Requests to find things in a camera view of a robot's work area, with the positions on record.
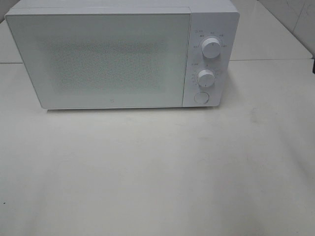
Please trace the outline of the white round door release button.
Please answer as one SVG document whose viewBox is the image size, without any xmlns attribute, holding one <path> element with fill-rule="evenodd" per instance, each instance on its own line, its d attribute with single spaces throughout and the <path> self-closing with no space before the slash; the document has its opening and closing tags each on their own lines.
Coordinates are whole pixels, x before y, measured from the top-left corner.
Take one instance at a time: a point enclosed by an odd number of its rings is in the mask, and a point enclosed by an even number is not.
<svg viewBox="0 0 315 236">
<path fill-rule="evenodd" d="M 194 96 L 194 100 L 198 104 L 206 104 L 209 101 L 209 94 L 206 92 L 199 92 Z"/>
</svg>

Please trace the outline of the white microwave oven body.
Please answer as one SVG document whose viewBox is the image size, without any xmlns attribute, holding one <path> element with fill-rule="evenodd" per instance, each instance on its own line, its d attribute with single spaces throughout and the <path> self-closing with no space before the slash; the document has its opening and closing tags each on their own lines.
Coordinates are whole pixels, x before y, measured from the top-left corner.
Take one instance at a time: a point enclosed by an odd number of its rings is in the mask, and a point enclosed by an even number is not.
<svg viewBox="0 0 315 236">
<path fill-rule="evenodd" d="M 229 0 L 21 0 L 6 13 L 5 20 L 7 22 L 8 16 L 25 15 L 154 14 L 190 15 L 184 92 L 179 107 L 218 106 L 240 17 Z M 221 41 L 220 55 L 214 59 L 205 58 L 201 51 L 201 42 L 209 36 Z M 208 88 L 197 82 L 197 74 L 204 69 L 212 70 L 216 77 L 215 83 Z M 199 92 L 209 94 L 206 104 L 195 102 L 194 96 Z"/>
</svg>

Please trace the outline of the white microwave knob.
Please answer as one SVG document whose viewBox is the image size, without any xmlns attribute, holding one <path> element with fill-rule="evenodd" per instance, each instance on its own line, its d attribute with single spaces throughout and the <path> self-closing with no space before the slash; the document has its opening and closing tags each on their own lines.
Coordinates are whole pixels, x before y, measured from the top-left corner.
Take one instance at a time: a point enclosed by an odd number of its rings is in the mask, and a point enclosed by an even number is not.
<svg viewBox="0 0 315 236">
<path fill-rule="evenodd" d="M 221 41 L 215 36 L 205 38 L 200 46 L 203 56 L 207 59 L 214 59 L 221 53 Z"/>
<path fill-rule="evenodd" d="M 215 83 L 216 77 L 212 70 L 204 69 L 197 74 L 197 82 L 199 86 L 208 88 Z"/>
</svg>

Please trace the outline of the white microwave door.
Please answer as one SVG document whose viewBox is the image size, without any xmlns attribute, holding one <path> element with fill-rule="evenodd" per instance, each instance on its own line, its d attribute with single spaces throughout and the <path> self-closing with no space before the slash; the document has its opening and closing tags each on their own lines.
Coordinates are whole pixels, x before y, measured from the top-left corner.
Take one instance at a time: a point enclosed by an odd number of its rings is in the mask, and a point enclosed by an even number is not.
<svg viewBox="0 0 315 236">
<path fill-rule="evenodd" d="M 189 14 L 8 16 L 45 109 L 179 107 Z"/>
</svg>

